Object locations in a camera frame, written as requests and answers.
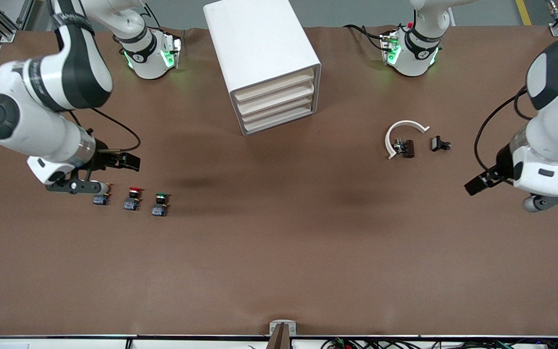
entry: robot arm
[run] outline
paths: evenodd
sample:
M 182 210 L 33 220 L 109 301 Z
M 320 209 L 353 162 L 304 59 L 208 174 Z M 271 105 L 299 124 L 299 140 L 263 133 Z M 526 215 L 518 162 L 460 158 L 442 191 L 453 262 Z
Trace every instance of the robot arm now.
M 383 40 L 383 46 L 391 49 L 390 53 L 383 53 L 385 62 L 408 77 L 425 73 L 434 64 L 438 44 L 450 25 L 448 9 L 475 1 L 410 0 L 415 21 L 407 30 L 400 28 Z
M 145 0 L 82 0 L 87 15 L 113 32 L 124 47 L 129 66 L 143 79 L 156 79 L 177 68 L 180 38 L 148 28 L 131 10 Z
M 0 66 L 0 145 L 29 155 L 29 167 L 48 190 L 75 181 L 79 169 L 138 170 L 138 159 L 102 153 L 104 143 L 57 113 L 102 106 L 113 82 L 79 0 L 58 0 L 52 9 L 60 52 Z M 64 179 L 68 173 L 75 176 Z M 104 183 L 92 185 L 87 192 L 108 190 Z
M 516 188 L 538 198 L 525 202 L 531 211 L 558 203 L 558 41 L 547 47 L 527 72 L 527 92 L 538 115 L 531 119 L 496 158 L 496 165 L 467 183 L 469 194 L 513 179 Z

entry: white drawer organizer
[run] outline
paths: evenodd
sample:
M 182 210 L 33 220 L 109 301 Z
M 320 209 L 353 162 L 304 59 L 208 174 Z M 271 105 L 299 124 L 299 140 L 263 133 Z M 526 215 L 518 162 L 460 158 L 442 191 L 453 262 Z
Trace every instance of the white drawer organizer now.
M 321 65 L 288 0 L 221 0 L 203 11 L 244 135 L 316 112 Z

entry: white box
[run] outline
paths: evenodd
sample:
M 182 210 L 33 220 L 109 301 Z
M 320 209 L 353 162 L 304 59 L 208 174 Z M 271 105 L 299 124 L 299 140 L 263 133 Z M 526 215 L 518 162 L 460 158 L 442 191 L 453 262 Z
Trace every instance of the white box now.
M 221 0 L 203 11 L 244 135 L 316 112 L 321 65 L 288 0 Z

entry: yellow line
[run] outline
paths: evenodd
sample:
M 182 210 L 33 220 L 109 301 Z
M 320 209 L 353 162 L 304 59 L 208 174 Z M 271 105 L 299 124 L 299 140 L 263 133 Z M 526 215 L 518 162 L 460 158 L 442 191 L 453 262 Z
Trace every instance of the yellow line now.
M 516 6 L 518 6 L 520 18 L 522 18 L 522 24 L 525 26 L 531 26 L 531 18 L 529 18 L 529 13 L 527 12 L 527 7 L 525 6 L 525 0 L 516 0 Z

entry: brown table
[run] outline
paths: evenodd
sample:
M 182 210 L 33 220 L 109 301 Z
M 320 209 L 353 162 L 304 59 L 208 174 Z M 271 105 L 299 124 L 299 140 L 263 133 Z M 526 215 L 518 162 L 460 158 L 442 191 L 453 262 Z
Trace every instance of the brown table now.
M 141 172 L 107 170 L 111 204 L 46 192 L 0 146 L 0 334 L 253 334 L 276 318 L 308 334 L 558 335 L 558 207 L 522 210 L 501 185 L 469 197 L 472 143 L 552 38 L 546 27 L 457 27 L 422 77 L 383 66 L 348 29 L 306 29 L 323 64 L 319 112 L 241 135 L 208 31 L 186 31 L 181 70 L 144 81 L 97 41 L 115 89 L 103 111 L 142 137 Z M 20 32 L 0 63 L 56 51 Z M 531 112 L 528 103 L 522 108 Z M 91 111 L 112 147 L 133 143 Z M 431 126 L 389 160 L 393 122 Z M 488 126 L 483 159 L 523 125 Z M 449 153 L 428 150 L 431 137 Z M 122 209 L 128 186 L 140 211 Z M 169 215 L 149 214 L 158 191 Z

